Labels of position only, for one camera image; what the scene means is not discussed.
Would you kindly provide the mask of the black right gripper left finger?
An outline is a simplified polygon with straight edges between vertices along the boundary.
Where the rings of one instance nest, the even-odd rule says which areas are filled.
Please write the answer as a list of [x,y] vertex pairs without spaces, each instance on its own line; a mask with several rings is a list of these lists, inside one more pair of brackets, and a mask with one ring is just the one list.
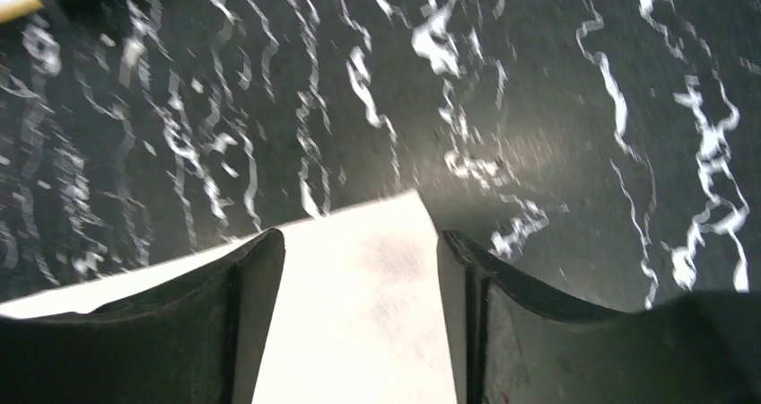
[[284,255],[270,229],[94,312],[2,319],[2,402],[251,402]]

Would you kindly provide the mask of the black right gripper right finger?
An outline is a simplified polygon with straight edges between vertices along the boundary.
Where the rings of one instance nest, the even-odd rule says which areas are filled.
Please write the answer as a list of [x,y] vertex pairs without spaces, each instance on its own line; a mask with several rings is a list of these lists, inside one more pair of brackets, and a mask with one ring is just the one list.
[[459,403],[757,403],[760,296],[707,291],[619,312],[440,233]]

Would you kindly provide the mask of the white towel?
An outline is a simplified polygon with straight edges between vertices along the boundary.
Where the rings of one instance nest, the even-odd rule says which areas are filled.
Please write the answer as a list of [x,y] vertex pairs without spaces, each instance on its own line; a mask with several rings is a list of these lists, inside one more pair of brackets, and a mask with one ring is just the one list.
[[[284,235],[284,269],[249,403],[457,401],[438,236],[416,193],[271,229]],[[3,303],[1,321],[94,312],[257,236]]]

